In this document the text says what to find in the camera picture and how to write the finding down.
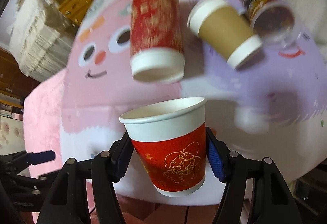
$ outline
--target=white paper cup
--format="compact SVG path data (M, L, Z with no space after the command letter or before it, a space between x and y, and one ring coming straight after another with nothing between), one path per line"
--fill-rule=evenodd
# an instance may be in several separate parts
M205 180L206 101L169 100L119 117L151 181L165 196L189 195Z
M187 25L237 69L262 46L246 21L227 0L201 0L192 9Z

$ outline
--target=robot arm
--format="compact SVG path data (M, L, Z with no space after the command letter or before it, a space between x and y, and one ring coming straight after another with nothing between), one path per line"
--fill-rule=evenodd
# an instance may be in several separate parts
M239 224L249 178L254 179L254 185L248 224L302 224L292 194L272 159L249 160L236 151L229 151L208 127L206 143L212 171L215 177L226 183L213 224ZM37 224L91 224L86 179L92 179L99 223L125 224L113 183L124 177L133 151L126 132L108 151L101 152L94 159L78 162L70 158L61 170L42 175L39 179L17 173L29 164L53 160L52 151L36 154L24 151L16 153L14 160L12 155L1 156L0 180L3 186L0 185L0 208L7 205L3 209L5 223L22 223L17 221L20 218L17 211L26 211L40 212Z

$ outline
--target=cartoon mouth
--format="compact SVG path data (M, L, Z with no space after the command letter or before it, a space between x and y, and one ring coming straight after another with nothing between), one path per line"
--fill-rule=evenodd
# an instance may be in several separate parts
M87 72L87 74L85 75L85 78L91 78L91 79L96 79L96 78L99 78L99 77L102 77L104 75L107 74L107 71L103 71L101 73L97 73L97 74L90 74L91 73L91 69L89 69L89 71Z
M293 59L293 58L296 58L296 57L298 57L300 55L305 55L305 52L298 47L298 51L296 53L279 52L278 55L283 57L283 58Z

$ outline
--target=red paper cup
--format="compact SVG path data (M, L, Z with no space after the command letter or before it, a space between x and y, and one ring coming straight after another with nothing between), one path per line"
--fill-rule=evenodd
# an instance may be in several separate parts
M179 0L132 0L130 55L135 80L172 83L183 78Z
M119 118L151 181L165 196L186 196L204 183L206 102L203 97L169 100Z

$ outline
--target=metal screw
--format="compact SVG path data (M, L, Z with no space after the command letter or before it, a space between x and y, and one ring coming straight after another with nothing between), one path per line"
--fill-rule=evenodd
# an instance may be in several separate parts
M232 158L237 158L238 157L238 153L236 151L231 151L229 152L229 155L232 157Z
M272 159L271 159L271 158L264 158L264 161L265 161L267 164L271 164L271 163L272 163Z
M68 165L71 165L71 164L73 164L75 162L75 159L74 158L69 158L68 160L67 160L67 164Z
M109 151L103 151L101 152L100 156L103 157L103 158L106 158L110 155Z

